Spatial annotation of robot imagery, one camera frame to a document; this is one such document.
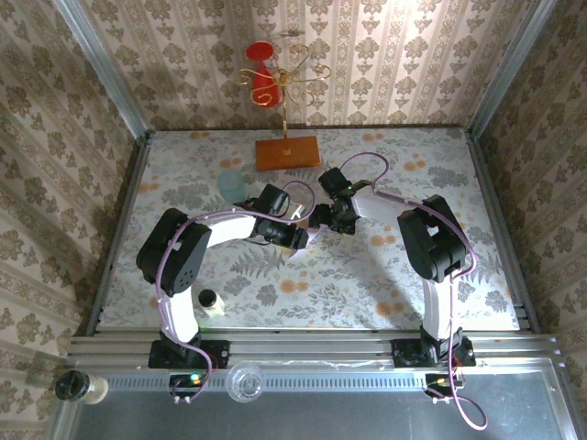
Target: floral wallpaper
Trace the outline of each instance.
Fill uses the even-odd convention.
[[[133,144],[53,3],[0,0],[1,438],[41,438]]]
[[[278,127],[281,108],[249,100],[238,70],[254,41],[315,76],[295,84],[288,122],[308,126],[466,126],[530,0],[82,0],[149,129]]]
[[[544,330],[587,415],[587,2],[559,0],[482,136]]]

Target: floral tablecloth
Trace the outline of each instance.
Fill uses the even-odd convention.
[[[135,257],[162,213],[176,207],[189,215],[227,207],[216,186],[218,174],[236,169],[247,192],[258,195],[271,182],[308,182],[319,203],[328,199],[317,178],[360,151],[383,154],[391,163],[378,183],[384,191],[424,199],[446,198],[479,255],[479,268],[458,286],[456,304],[466,330],[516,330],[518,323],[493,231],[461,129],[385,128],[292,130],[291,137],[316,135],[322,167],[255,171],[255,140],[278,138],[272,131],[158,132],[116,264],[101,326],[158,326],[153,286],[142,278]],[[345,168],[352,182],[381,172],[377,159],[361,158]],[[308,203],[303,187],[293,199]],[[361,219],[355,236],[326,231],[293,258],[285,249],[244,241],[208,250],[193,286],[220,294],[226,315],[203,327],[348,327],[416,329],[424,311],[422,281],[411,269],[395,218],[389,224]]]

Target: wooden block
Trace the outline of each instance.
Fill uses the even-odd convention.
[[[258,140],[255,149],[257,171],[320,166],[316,136]]]

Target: black cap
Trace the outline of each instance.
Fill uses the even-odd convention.
[[[198,295],[198,301],[202,307],[212,307],[216,304],[216,293],[210,289],[204,289]]]
[[[90,388],[90,377],[72,369],[57,380],[55,395],[61,401],[79,401]]]

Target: transparent cup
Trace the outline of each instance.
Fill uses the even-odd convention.
[[[260,368],[250,362],[235,365],[227,375],[228,395],[237,402],[252,402],[263,391]]]
[[[230,204],[237,204],[247,200],[245,178],[240,171],[222,171],[218,176],[217,183],[222,197]]]

